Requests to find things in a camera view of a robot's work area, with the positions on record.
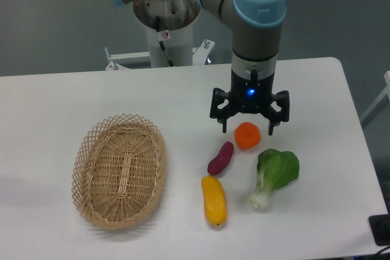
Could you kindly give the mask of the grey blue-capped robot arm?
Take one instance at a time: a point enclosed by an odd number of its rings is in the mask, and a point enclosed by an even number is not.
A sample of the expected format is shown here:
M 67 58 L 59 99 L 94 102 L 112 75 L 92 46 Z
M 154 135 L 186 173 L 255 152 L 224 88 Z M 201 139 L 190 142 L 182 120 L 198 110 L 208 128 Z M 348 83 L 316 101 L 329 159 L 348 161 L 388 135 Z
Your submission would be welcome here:
M 222 125 L 237 113 L 262 114 L 273 129 L 289 120 L 289 93 L 273 93 L 286 0 L 111 0 L 131 4 L 144 26 L 151 65 L 192 65 L 193 25 L 202 10 L 232 31 L 229 91 L 215 88 L 210 117 Z

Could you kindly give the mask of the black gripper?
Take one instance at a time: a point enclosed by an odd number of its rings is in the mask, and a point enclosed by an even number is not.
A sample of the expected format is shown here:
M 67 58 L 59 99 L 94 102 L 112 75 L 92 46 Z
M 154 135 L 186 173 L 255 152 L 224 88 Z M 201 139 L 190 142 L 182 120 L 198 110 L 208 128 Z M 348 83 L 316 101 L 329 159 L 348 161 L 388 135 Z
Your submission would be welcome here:
M 266 115 L 268 135 L 272 136 L 276 126 L 289 121 L 289 91 L 272 94 L 273 81 L 274 74 L 251 84 L 250 80 L 232 71 L 230 92 L 213 89 L 210 118 L 216 119 L 222 125 L 222 132 L 226 133 L 230 117 L 237 113 L 260 113 Z

